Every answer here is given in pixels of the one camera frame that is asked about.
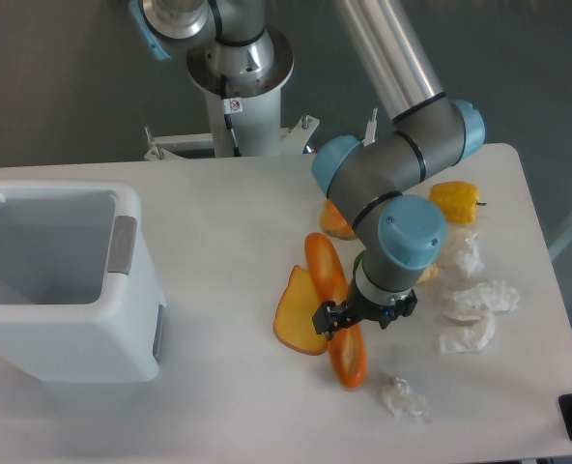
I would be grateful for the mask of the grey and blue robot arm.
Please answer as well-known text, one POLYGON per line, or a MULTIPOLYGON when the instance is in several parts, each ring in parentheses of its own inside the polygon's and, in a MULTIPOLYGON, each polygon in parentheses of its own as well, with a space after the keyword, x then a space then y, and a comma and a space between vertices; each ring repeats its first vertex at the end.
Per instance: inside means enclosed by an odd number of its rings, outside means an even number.
MULTIPOLYGON (((313 316, 326 337, 363 321, 386 327, 416 305, 415 282, 446 234, 441 210, 409 189, 477 152, 480 113, 449 100, 397 1, 338 1, 345 29, 391 119, 393 133, 325 144, 313 176, 363 243, 347 296, 322 300, 313 316)), ((129 10, 158 60, 186 54, 204 92, 214 154, 274 156, 286 150, 281 88, 293 52, 266 21, 262 1, 132 1, 129 10)))

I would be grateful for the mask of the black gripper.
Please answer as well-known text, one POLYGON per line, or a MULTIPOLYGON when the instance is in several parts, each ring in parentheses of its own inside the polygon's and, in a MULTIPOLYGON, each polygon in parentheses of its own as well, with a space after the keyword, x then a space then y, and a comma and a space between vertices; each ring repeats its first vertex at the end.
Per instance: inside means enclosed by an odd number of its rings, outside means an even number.
POLYGON ((402 293, 381 291, 366 296, 353 284, 346 303, 322 302, 312 316, 316 334, 332 340, 336 333, 350 329, 358 320, 375 321, 382 330, 400 317, 409 317, 417 305, 414 289, 402 293))

